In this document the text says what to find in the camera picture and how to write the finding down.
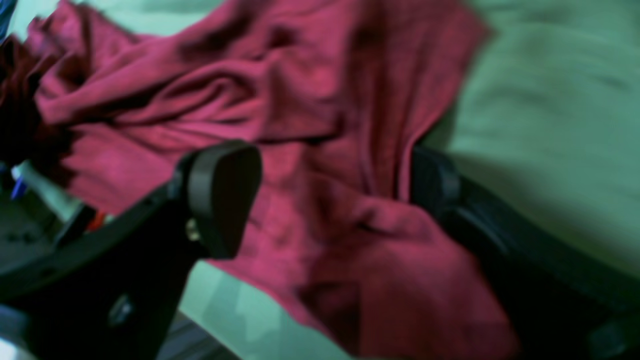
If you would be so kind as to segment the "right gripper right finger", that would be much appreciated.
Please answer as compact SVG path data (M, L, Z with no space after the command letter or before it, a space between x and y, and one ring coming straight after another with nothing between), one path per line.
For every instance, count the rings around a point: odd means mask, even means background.
M537 228L443 153L416 145L411 202L480 262L522 360L637 360L640 285Z

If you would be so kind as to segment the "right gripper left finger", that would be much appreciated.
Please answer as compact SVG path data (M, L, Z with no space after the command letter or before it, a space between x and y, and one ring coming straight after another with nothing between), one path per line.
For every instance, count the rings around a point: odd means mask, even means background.
M256 146L183 157L114 221L1 273L3 360L153 360L192 267L238 255L262 180Z

